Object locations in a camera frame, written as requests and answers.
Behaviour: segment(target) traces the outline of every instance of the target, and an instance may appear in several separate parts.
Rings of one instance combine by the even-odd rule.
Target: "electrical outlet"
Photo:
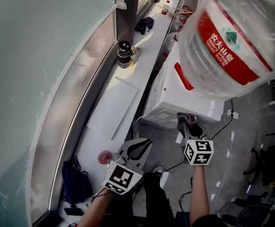
[[[237,112],[231,113],[231,109],[228,109],[227,115],[229,117],[232,117],[231,114],[233,115],[233,119],[238,119],[238,113]]]

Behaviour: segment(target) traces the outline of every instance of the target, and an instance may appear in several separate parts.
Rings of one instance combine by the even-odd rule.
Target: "windowsill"
[[[163,44],[164,37],[171,23],[172,18],[168,15],[162,15],[161,7],[159,7],[159,5],[161,6],[164,4],[166,0],[160,1],[160,3],[154,3],[145,16],[150,16],[154,19],[153,28],[144,35],[141,35],[139,32],[134,32],[132,47],[142,48],[139,61],[127,69],[120,68],[116,62],[114,69],[110,74],[107,87],[102,92],[103,95],[108,91],[109,86],[111,86],[111,81],[115,78],[130,85],[137,91],[130,105],[125,109],[125,114],[113,115],[115,120],[119,121],[120,124],[118,125],[112,139],[105,138],[105,132],[95,131],[92,130],[92,128],[86,128],[80,139],[76,156],[80,162],[81,170],[87,171],[89,174],[89,180],[91,181],[94,193],[97,193],[102,188],[101,184],[106,175],[106,166],[99,164],[97,161],[98,154],[103,150],[109,150],[112,154],[117,153],[123,144],[147,86],[156,58]],[[170,0],[171,7],[176,7],[178,3],[179,0]],[[119,98],[114,97],[113,101],[121,102],[123,97],[124,95],[120,92]],[[91,116],[89,122],[96,122],[97,119],[92,119],[92,117],[96,117],[96,114]],[[101,123],[105,124],[105,127],[107,127],[111,123],[111,120],[102,121]],[[66,207],[69,207],[69,204],[67,202],[62,202],[60,216],[65,221],[61,226],[68,226],[73,221],[78,222],[80,219],[80,216],[67,216],[63,210]],[[87,209],[85,203],[77,204],[77,207],[82,208],[84,211]]]

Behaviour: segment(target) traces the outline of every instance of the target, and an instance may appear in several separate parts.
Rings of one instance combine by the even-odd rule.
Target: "gray tile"
[[[255,157],[251,154],[251,148],[260,149],[272,145],[275,138],[265,136],[268,133],[275,132],[275,113],[274,107],[269,107],[267,103],[272,101],[272,92],[268,84],[264,84],[251,93],[234,98],[234,110],[238,112],[239,119],[231,122],[229,129],[235,132],[236,146],[233,146],[233,156],[228,172],[226,174],[222,190],[219,195],[211,201],[212,194],[217,194],[219,189],[216,187],[218,181],[222,182],[225,169],[228,166],[229,158],[226,158],[227,150],[231,150],[231,140],[227,129],[218,134],[214,142],[215,153],[208,166],[205,167],[206,186],[209,196],[210,208],[215,210],[228,203],[231,198],[236,196],[246,197],[248,181],[253,177],[244,176],[242,172],[251,169],[255,164]],[[231,109],[231,101],[225,102],[224,111]],[[224,126],[224,120],[216,123],[204,123],[209,136],[212,137],[219,129]],[[156,166],[169,168],[183,160],[181,146],[175,142],[176,130],[162,130],[154,128],[155,137],[153,148],[145,165],[145,172],[151,171]],[[152,138],[153,132],[150,127],[141,129],[140,137]],[[180,210],[178,199],[187,191],[191,190],[190,178],[192,176],[192,167],[190,165],[180,165],[170,170],[169,177],[164,190],[170,200],[171,207],[174,210]],[[255,191],[255,194],[261,194],[263,188]],[[141,192],[142,200],[145,200],[145,193]],[[185,196],[182,200],[184,211],[189,211],[190,196]],[[134,214],[136,216],[145,216],[145,204],[141,203],[138,196],[135,199]]]

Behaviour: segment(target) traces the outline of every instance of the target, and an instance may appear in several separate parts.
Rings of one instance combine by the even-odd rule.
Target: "bottle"
[[[167,0],[167,2],[164,4],[164,6],[162,6],[162,11],[161,11],[161,13],[162,13],[163,15],[166,15],[167,12],[168,12],[168,10],[169,10],[169,8],[170,8],[170,1]]]

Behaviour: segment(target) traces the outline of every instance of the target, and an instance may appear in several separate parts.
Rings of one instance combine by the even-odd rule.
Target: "plastic wrap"
[[[227,100],[275,79],[275,0],[198,0],[177,35],[186,79]]]

